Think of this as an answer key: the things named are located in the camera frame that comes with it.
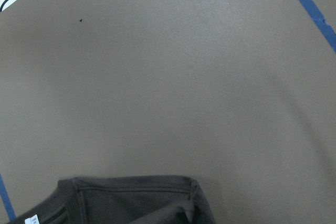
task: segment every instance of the folded shirt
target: folded shirt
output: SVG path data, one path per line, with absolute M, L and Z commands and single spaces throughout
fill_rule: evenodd
M 198 182 L 183 176 L 60 180 L 41 204 L 8 224 L 214 224 Z

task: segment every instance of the white tag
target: white tag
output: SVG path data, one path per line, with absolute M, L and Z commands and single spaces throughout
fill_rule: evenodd
M 34 215 L 29 219 L 25 219 L 25 224 L 40 224 L 40 222 L 38 221 L 37 215 Z

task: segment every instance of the blue painter's tape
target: blue painter's tape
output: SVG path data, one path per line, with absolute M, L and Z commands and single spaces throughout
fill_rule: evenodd
M 15 213 L 14 213 L 14 209 L 12 207 L 12 203 L 9 199 L 6 187 L 5 187 L 5 183 L 2 179 L 2 176 L 0 174 L 0 195 L 1 195 L 1 199 L 4 203 L 8 218 L 10 221 L 14 220 L 16 218 Z
M 313 0 L 299 0 L 336 53 L 336 34 Z

